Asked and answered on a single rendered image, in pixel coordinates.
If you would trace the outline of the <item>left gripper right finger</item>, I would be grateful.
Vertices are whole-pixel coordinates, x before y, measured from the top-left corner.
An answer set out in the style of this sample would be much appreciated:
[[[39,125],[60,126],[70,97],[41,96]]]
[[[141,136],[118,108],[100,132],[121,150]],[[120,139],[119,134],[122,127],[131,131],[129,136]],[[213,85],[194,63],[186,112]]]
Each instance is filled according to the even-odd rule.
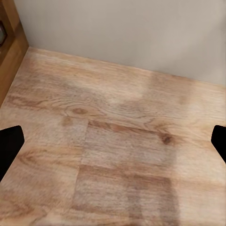
[[[226,127],[216,125],[212,132],[211,142],[226,163]]]

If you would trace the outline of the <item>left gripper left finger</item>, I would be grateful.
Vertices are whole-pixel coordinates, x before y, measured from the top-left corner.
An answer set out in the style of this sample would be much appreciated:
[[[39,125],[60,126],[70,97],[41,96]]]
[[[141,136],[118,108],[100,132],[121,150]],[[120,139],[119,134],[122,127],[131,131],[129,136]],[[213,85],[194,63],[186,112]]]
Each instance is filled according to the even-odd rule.
[[[24,144],[20,125],[0,130],[0,182]]]

